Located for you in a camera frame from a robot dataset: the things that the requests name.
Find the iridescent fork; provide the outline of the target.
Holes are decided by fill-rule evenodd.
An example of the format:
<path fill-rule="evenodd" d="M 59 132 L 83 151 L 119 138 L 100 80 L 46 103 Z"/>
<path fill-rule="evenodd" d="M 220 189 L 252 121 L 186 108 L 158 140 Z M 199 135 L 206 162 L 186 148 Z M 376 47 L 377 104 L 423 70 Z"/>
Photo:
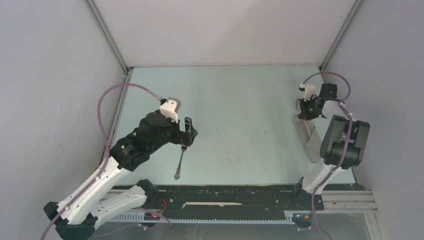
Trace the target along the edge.
<path fill-rule="evenodd" d="M 179 162 L 178 162 L 178 166 L 177 166 L 176 171 L 175 171 L 175 174 L 174 174 L 174 179 L 175 180 L 178 180 L 181 177 L 182 160 L 183 160 L 183 156 L 184 156 L 184 153 L 187 150 L 187 148 L 188 148 L 188 146 L 185 145 L 185 144 L 183 144 L 181 146 L 181 155 L 180 155 L 180 159 L 179 159 Z"/>

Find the grey cloth napkin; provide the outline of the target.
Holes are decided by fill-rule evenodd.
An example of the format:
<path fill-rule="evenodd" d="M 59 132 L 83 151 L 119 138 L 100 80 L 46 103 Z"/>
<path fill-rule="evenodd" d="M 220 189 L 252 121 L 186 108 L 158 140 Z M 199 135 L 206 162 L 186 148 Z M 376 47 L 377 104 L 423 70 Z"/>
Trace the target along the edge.
<path fill-rule="evenodd" d="M 299 137 L 299 139 L 300 139 L 300 141 L 303 145 L 303 148 L 304 148 L 305 153 L 308 156 L 309 160 L 312 163 L 316 164 L 321 160 L 320 148 L 321 148 L 322 141 L 319 137 L 319 134 L 317 132 L 317 129 L 316 129 L 313 121 L 312 120 L 307 120 L 307 121 L 309 123 L 310 129 L 312 130 L 311 137 L 309 139 L 305 139 L 298 134 L 297 130 L 296 130 L 296 132 L 298 134 L 298 137 Z"/>

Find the silver spoon pink handle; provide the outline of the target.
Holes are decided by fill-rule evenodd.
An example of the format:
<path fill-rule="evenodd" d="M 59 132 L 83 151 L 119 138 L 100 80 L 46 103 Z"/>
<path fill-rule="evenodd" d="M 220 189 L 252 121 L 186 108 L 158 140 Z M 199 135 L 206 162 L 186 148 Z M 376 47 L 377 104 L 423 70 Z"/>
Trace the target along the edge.
<path fill-rule="evenodd" d="M 309 122 L 305 119 L 300 118 L 300 99 L 296 99 L 295 109 L 296 114 L 294 115 L 293 123 L 295 125 L 296 131 L 302 138 L 308 140 L 312 136 L 312 130 L 310 128 Z"/>

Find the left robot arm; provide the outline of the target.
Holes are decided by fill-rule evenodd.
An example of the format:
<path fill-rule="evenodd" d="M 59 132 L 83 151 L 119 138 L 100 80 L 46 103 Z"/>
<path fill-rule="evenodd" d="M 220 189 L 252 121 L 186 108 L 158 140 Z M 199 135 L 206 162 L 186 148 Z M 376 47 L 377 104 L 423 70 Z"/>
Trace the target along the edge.
<path fill-rule="evenodd" d="M 159 110 L 142 118 L 131 133 L 119 139 L 109 156 L 74 193 L 60 202 L 48 202 L 43 210 L 63 240 L 88 240 L 105 222 L 121 213 L 144 206 L 153 208 L 159 191 L 148 179 L 139 180 L 126 192 L 102 198 L 121 179 L 134 172 L 150 156 L 168 143 L 189 147 L 198 131 L 190 117 L 185 130 Z"/>

